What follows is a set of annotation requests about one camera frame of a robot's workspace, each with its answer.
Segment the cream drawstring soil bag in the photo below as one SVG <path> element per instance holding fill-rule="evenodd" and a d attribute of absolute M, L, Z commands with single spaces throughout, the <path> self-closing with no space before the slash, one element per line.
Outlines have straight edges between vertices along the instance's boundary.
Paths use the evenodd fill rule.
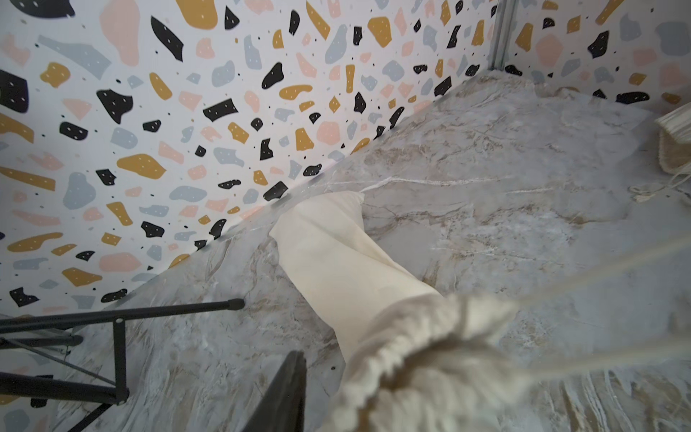
<path fill-rule="evenodd" d="M 538 383 L 687 354 L 690 336 L 679 333 L 638 347 L 522 367 L 498 349 L 498 342 L 523 309 L 689 244 L 689 236 L 672 239 L 516 299 L 477 293 L 396 304 L 389 317 L 374 322 L 322 429 L 489 431 L 502 410 Z"/>

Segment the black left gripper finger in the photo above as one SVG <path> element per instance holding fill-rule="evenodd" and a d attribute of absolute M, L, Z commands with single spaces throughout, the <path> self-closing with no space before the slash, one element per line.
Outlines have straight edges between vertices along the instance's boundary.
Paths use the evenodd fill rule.
<path fill-rule="evenodd" d="M 303 432 L 307 365 L 302 351 L 292 351 L 271 381 L 243 432 Z"/>

